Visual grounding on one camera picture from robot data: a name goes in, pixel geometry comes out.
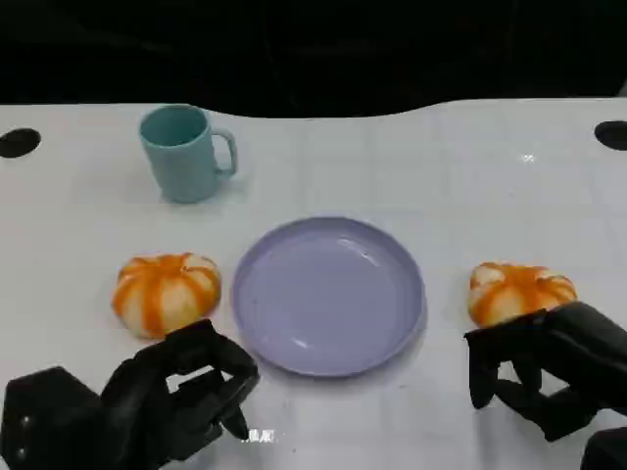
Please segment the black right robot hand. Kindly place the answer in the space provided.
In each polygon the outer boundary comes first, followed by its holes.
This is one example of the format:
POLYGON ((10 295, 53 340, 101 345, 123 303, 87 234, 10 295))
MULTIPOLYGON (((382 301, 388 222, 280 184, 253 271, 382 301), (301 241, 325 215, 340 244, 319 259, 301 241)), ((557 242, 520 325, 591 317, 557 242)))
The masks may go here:
POLYGON ((472 405, 499 399, 549 442, 603 409, 626 412, 626 332, 590 305, 541 308, 464 338, 472 405))

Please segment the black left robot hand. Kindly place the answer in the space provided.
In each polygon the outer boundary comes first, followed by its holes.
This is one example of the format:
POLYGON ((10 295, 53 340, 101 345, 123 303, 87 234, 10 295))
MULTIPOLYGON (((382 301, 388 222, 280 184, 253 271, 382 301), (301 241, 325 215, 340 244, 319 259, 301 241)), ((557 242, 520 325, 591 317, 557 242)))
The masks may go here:
POLYGON ((208 320, 168 334, 125 360, 101 395, 103 469, 159 469, 224 432, 249 436, 241 410, 258 366, 208 320))

